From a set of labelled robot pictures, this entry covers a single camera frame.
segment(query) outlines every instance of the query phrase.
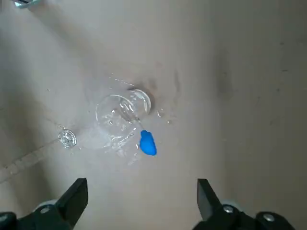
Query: blue plastic piece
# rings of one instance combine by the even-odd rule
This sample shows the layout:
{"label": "blue plastic piece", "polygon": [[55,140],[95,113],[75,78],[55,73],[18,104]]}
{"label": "blue plastic piece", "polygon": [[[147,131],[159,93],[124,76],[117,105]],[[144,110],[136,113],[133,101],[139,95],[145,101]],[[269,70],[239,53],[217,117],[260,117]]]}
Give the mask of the blue plastic piece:
{"label": "blue plastic piece", "polygon": [[154,138],[152,134],[146,130],[141,132],[140,148],[145,154],[149,156],[155,156],[157,154]]}

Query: small clear glass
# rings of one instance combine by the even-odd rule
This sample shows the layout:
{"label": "small clear glass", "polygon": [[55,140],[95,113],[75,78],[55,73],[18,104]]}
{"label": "small clear glass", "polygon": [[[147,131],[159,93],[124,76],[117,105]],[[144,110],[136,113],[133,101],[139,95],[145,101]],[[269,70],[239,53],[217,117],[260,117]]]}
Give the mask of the small clear glass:
{"label": "small clear glass", "polygon": [[66,148],[79,144],[89,149],[120,149],[134,135],[136,126],[149,114],[151,101],[142,90],[114,92],[104,97],[95,108],[95,121],[76,135],[67,129],[59,133]]}

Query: white surface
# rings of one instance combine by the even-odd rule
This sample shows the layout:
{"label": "white surface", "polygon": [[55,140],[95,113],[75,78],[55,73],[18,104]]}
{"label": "white surface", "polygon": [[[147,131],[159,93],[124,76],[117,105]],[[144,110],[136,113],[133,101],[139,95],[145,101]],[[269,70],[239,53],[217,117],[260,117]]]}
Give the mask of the white surface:
{"label": "white surface", "polygon": [[[221,199],[302,229],[306,9],[298,0],[3,2],[0,161],[41,159],[0,185],[1,210],[25,215],[87,177],[76,229],[188,230],[201,219],[196,180],[207,178]],[[155,99],[143,126],[156,157],[136,140],[119,154],[49,144],[58,125],[78,132],[126,83]]]}

